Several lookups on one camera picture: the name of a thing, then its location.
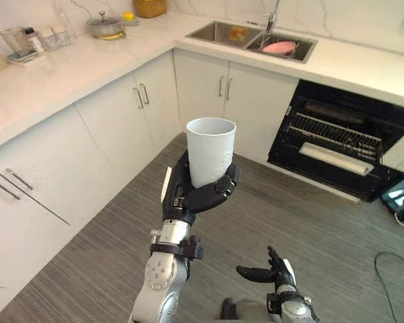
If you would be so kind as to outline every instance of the drawer handle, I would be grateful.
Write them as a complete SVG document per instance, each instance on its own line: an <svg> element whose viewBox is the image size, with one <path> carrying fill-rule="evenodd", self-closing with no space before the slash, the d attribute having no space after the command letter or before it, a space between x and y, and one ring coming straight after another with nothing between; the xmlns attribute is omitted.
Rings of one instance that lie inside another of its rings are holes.
<svg viewBox="0 0 404 323"><path fill-rule="evenodd" d="M21 199L17 194L12 193L10 190L8 190L6 187L4 187L4 186L1 185L1 184L0 184L0 188L1 188L2 190L4 190L7 194L11 195L14 199L17 199L17 200L20 200L20 199Z"/></svg>
<svg viewBox="0 0 404 323"><path fill-rule="evenodd" d="M18 174L16 174L13 170L11 170L10 168L6 168L6 172L8 172L9 174L11 174L14 178L16 178L17 180L19 180L22 184L24 184L29 190L33 190L33 186L31 186L30 184L28 184L25 180L23 180L21 178L21 176L19 176Z"/></svg>
<svg viewBox="0 0 404 323"><path fill-rule="evenodd" d="M143 88L143 92L145 93L145 104L149 104L149 99L148 99L148 93L147 93L147 89L145 88L145 85L143 85L142 83L139 84L139 86L141 88Z"/></svg>
<svg viewBox="0 0 404 323"><path fill-rule="evenodd" d="M230 92L230 82L232 82L232 78L228 80L228 83L226 84L226 100L230 100L229 92Z"/></svg>
<svg viewBox="0 0 404 323"><path fill-rule="evenodd" d="M308 157L321 160L322 162L334 165L338 168L348 170L360 176L367 176L374 169L374 165L366 163L360 159L343 155L336 151L305 142L299 153Z"/></svg>
<svg viewBox="0 0 404 323"><path fill-rule="evenodd" d="M224 75L222 75L222 77L220 77L220 84L218 86L218 96L222 97L223 96L223 80L224 80Z"/></svg>
<svg viewBox="0 0 404 323"><path fill-rule="evenodd" d="M133 88L133 93L135 94L135 97L136 97L137 107L139 109L143 109L141 94L139 93L139 90L137 89L137 87Z"/></svg>

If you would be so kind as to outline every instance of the pot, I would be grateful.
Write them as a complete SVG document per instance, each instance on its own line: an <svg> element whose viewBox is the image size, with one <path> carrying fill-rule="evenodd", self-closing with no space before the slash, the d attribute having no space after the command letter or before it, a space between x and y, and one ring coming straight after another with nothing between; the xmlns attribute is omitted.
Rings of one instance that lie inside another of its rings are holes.
<svg viewBox="0 0 404 323"><path fill-rule="evenodd" d="M86 30L95 37L114 36L125 31L124 19L120 16L105 18L105 11L99 12L100 19L92 18L86 22Z"/></svg>

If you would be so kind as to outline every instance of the cabinet handle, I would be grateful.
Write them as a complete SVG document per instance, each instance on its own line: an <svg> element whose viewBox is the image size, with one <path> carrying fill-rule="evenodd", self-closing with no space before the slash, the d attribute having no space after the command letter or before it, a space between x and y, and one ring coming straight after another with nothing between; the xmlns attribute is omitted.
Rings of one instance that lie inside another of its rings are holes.
<svg viewBox="0 0 404 323"><path fill-rule="evenodd" d="M137 107L139 109L143 109L141 94L139 93L139 90L137 89L137 87L133 88L133 93L135 94L135 97L136 97Z"/></svg>
<svg viewBox="0 0 404 323"><path fill-rule="evenodd" d="M7 194L11 195L14 199L17 199L17 200L20 200L20 199L21 199L17 194L12 193L10 190L8 190L6 187L4 187L4 186L1 185L1 184L0 184L0 188L1 188L2 190L4 190Z"/></svg>
<svg viewBox="0 0 404 323"><path fill-rule="evenodd" d="M23 180L21 178L21 176L19 176L18 174L16 174L13 170L11 170L10 168L6 168L6 172L8 172L9 174L11 174L14 178L16 178L17 180L19 180L22 184L24 184L29 190L33 190L33 186L31 186L30 184L28 184L25 180Z"/></svg>
<svg viewBox="0 0 404 323"><path fill-rule="evenodd" d="M228 80L228 83L226 84L226 99L227 99L227 101L230 100L230 96L229 96L230 82L232 82L232 78L230 78L230 79Z"/></svg>
<svg viewBox="0 0 404 323"><path fill-rule="evenodd" d="M218 96L222 97L223 96L223 80L224 80L224 75L222 75L222 77L220 77L220 84L218 86Z"/></svg>
<svg viewBox="0 0 404 323"><path fill-rule="evenodd" d="M149 100L148 100L148 93L147 93L147 89L145 88L145 85L143 85L142 83L140 83L139 84L139 86L141 87L141 88L143 88L143 92L145 93L145 104L149 104Z"/></svg>

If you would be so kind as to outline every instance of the black cable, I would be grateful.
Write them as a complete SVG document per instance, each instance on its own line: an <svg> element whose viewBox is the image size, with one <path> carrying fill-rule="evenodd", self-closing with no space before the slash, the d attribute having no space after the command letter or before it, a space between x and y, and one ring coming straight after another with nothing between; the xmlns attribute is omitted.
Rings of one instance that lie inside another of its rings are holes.
<svg viewBox="0 0 404 323"><path fill-rule="evenodd" d="M378 277L378 279L380 279L380 282L382 283L384 292L386 293L386 297L387 297L388 302L389 302L389 307L391 309L393 320L394 320L395 323L398 323L397 318L395 317L395 313L393 311L392 302L391 302L391 298L389 297L388 290L386 289L386 285L384 284L384 281L383 281L382 277L380 276L380 273L378 272L378 268L377 268L377 259L378 259L378 257L382 256L383 254L390 254L391 256L395 256L397 258L400 258L402 261L404 261L404 258L399 256L398 254L394 254L393 252L388 252L388 251L379 252L374 258L374 268L376 269L377 277Z"/></svg>

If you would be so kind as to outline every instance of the kitchen counter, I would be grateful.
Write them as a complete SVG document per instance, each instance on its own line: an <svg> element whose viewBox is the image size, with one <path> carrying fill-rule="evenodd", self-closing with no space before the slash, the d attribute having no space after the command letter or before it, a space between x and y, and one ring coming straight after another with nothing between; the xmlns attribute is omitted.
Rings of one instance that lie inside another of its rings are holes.
<svg viewBox="0 0 404 323"><path fill-rule="evenodd" d="M403 56L311 36L318 44L301 64L184 37L211 20L169 11L127 27L121 40L82 34L46 62L9 66L0 72L0 145L175 46L404 106Z"/></svg>

